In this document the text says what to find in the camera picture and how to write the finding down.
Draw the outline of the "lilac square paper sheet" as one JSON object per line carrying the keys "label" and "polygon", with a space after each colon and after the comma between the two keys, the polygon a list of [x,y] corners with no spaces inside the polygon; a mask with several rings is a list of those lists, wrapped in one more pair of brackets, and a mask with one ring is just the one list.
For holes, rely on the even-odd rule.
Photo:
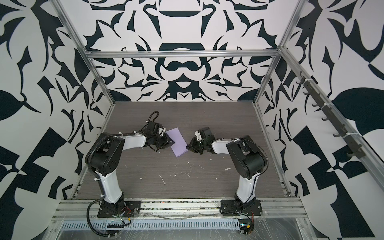
{"label": "lilac square paper sheet", "polygon": [[172,139],[175,143],[171,146],[172,151],[174,152],[176,157],[180,157],[184,153],[188,151],[187,143],[184,140],[180,130],[178,128],[174,128],[172,130],[166,131],[170,139]]}

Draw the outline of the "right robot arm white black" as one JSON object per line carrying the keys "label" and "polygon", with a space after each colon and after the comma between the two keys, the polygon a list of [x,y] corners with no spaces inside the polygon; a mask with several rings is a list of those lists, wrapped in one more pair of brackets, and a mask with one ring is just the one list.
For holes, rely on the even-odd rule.
{"label": "right robot arm white black", "polygon": [[268,158],[249,135],[239,138],[216,138],[209,127],[199,129],[186,149],[202,155],[229,155],[240,179],[235,193],[239,207],[249,205],[256,199],[256,184],[260,175],[269,167]]}

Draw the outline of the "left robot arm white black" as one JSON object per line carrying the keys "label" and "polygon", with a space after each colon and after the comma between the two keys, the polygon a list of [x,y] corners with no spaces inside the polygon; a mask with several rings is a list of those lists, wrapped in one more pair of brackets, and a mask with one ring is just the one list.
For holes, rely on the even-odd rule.
{"label": "left robot arm white black", "polygon": [[116,205],[124,198],[117,179],[123,151],[149,147],[157,152],[174,143],[164,126],[153,121],[147,121],[143,129],[132,133],[101,133],[87,153],[85,163],[100,186],[102,201]]}

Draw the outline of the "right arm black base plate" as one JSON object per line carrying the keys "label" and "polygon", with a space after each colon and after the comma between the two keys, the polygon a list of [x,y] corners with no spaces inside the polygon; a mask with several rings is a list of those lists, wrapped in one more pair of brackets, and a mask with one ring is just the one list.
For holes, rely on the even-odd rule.
{"label": "right arm black base plate", "polygon": [[261,206],[261,201],[253,198],[245,204],[243,204],[240,200],[237,199],[221,200],[221,206],[219,211],[223,216],[226,217],[241,214],[246,216],[261,216],[263,209]]}

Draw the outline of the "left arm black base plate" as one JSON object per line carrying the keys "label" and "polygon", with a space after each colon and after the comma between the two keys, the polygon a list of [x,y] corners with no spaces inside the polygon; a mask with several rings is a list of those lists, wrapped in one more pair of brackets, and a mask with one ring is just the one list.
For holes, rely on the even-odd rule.
{"label": "left arm black base plate", "polygon": [[100,203],[98,218],[122,217],[130,218],[138,214],[141,210],[141,201],[123,201],[118,200],[117,203],[111,204],[104,200]]}

